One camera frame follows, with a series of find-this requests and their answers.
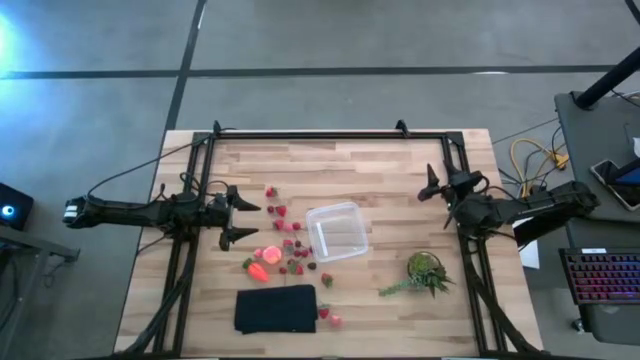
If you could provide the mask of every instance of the butcher block tabletop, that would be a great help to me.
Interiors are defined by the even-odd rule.
[[[471,170],[480,170],[492,185],[500,185],[488,130],[460,130],[464,134]],[[192,141],[194,131],[169,131],[163,153]],[[165,194],[179,193],[179,174],[186,170],[190,148],[166,158],[158,166],[152,197],[160,185]],[[477,355],[467,287],[454,226],[443,229],[444,201],[416,199],[426,185],[426,164],[446,183],[438,140],[216,140],[210,180],[238,186],[240,195],[262,211],[236,212],[234,225],[260,231],[231,245],[218,246],[219,229],[202,229],[191,289],[182,356],[185,357],[391,357]],[[203,156],[197,166],[200,171]],[[265,197],[274,186],[278,199]],[[220,184],[208,192],[224,191]],[[265,266],[268,283],[257,283],[242,269],[257,248],[281,246],[290,235],[273,228],[268,205],[287,206],[285,220],[300,222],[297,238],[309,245],[305,215],[314,208],[343,202],[356,203],[362,213],[368,251],[356,257],[318,263],[303,275],[281,275],[278,265]],[[145,228],[139,246],[161,237]],[[122,313],[115,351],[124,350],[151,320],[160,305],[171,241],[163,240],[135,260]],[[487,242],[498,301],[516,328],[542,348],[516,243],[496,236]],[[438,256],[455,284],[449,293],[400,291],[381,297],[378,289],[406,279],[407,260],[417,251]],[[326,288],[322,273],[333,276]],[[343,319],[333,328],[317,321],[314,334],[255,333],[234,329],[238,290],[312,284],[319,303],[330,305]],[[169,319],[165,347],[173,340],[175,313]],[[483,307],[490,348],[494,343],[490,318]]]

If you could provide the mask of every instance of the pink toy fruit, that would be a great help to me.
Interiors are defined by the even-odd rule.
[[[277,264],[282,259],[282,251],[276,246],[269,246],[262,251],[262,258],[268,264]]]

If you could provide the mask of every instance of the blue light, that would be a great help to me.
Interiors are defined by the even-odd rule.
[[[16,209],[11,205],[5,205],[2,207],[2,217],[4,218],[13,217],[15,213],[16,213]]]

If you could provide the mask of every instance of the clear plastic container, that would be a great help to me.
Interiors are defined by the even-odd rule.
[[[352,202],[310,210],[307,229],[318,262],[361,255],[369,248],[360,208]]]

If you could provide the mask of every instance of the green plant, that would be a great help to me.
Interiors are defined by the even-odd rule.
[[[453,284],[447,276],[447,271],[437,256],[428,252],[419,252],[411,255],[407,264],[409,278],[402,280],[388,288],[378,292],[380,296],[395,294],[405,289],[425,290],[429,289],[433,297],[436,290],[448,292],[449,288],[445,283]]]

